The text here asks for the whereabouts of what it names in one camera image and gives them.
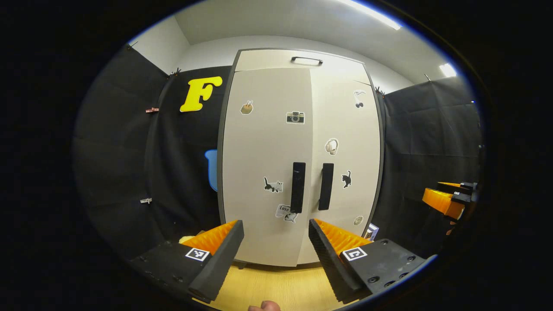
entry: pencil cup sticker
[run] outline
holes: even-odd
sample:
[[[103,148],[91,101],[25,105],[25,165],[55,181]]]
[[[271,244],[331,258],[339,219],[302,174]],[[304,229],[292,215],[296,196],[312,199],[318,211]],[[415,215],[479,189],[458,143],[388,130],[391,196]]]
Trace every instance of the pencil cup sticker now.
[[[247,101],[244,105],[242,105],[242,108],[240,109],[240,113],[243,115],[249,115],[253,110],[253,100]]]

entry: cabinet top handle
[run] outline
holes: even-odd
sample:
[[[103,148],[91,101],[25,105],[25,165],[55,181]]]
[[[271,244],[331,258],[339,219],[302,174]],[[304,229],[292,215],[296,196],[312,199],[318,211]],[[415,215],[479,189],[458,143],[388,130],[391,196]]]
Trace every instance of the cabinet top handle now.
[[[295,61],[298,58],[316,60],[319,62],[319,65],[322,65],[322,59],[316,59],[316,58],[310,58],[310,57],[293,56],[291,61]]]

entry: yellow letter f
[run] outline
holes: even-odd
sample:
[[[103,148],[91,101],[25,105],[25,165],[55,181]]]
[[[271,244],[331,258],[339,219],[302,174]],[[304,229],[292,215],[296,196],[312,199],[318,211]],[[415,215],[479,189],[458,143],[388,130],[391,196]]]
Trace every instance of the yellow letter f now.
[[[200,96],[204,101],[208,100],[211,97],[211,93],[213,92],[213,85],[220,86],[222,83],[223,79],[221,77],[209,77],[190,80],[188,82],[188,85],[190,85],[190,89],[188,90],[188,94],[186,95],[184,105],[180,106],[180,112],[198,111],[202,109],[203,105],[200,103]]]

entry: black door handle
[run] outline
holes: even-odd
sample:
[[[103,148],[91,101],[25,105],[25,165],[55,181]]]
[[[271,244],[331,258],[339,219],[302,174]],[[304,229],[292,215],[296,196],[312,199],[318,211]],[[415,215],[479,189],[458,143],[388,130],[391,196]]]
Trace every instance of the black door handle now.
[[[305,163],[294,162],[292,167],[292,198],[290,199],[290,212],[301,213],[304,205],[305,188]]]
[[[322,65],[322,60],[321,60],[321,59],[309,58],[309,57],[294,56],[294,57],[292,57],[292,60],[291,60],[291,61],[294,61],[294,60],[296,60],[296,59],[298,59],[298,58],[316,60],[316,61],[319,62],[319,65]]]
[[[319,210],[327,210],[330,206],[332,193],[332,178],[334,176],[334,163],[322,164],[321,196],[319,198]]]

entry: headphones sticker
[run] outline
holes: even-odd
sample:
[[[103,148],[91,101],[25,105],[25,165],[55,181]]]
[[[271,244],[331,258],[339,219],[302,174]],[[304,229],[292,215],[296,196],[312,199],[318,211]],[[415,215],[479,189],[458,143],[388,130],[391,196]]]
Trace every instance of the headphones sticker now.
[[[338,152],[338,140],[335,138],[329,139],[325,144],[325,151],[335,156]]]

